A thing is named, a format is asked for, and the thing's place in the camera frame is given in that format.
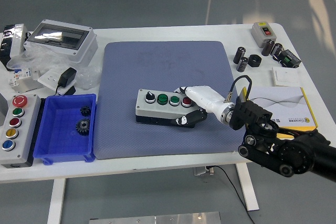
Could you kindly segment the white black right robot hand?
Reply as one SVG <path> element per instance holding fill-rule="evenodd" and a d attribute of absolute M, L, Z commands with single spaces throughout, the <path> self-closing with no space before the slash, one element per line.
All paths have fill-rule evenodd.
<path fill-rule="evenodd" d="M 185 94 L 199 109 L 172 120 L 172 124 L 179 126 L 192 126 L 207 118 L 207 113 L 213 113 L 223 124 L 229 124 L 234 103 L 231 102 L 233 88 L 230 89 L 226 98 L 209 86 L 179 87 L 174 92 Z"/>

